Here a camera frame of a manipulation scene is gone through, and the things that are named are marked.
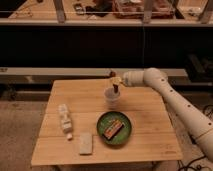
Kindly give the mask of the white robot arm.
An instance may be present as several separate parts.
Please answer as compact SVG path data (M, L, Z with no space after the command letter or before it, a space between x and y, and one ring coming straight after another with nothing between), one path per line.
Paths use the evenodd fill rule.
M178 115L188 132L207 157L213 162L213 121L180 95L168 82L167 75L157 68L128 71L118 76L114 71L109 74L113 86L148 86L158 92Z

